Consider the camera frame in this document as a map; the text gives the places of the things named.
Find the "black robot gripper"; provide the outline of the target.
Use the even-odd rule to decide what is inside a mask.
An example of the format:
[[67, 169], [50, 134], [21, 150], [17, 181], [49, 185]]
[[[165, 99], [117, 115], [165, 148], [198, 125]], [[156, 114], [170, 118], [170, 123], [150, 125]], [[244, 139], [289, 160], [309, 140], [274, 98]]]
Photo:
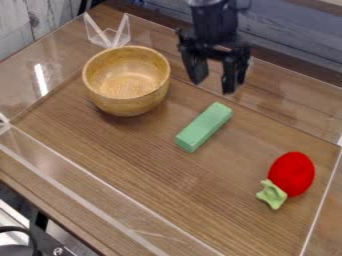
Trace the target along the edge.
[[250, 66], [250, 45], [238, 35], [238, 14], [250, 8], [238, 0], [186, 0], [193, 28], [177, 31], [178, 49], [192, 82], [209, 76], [208, 58], [224, 60], [222, 92], [233, 94], [245, 83]]

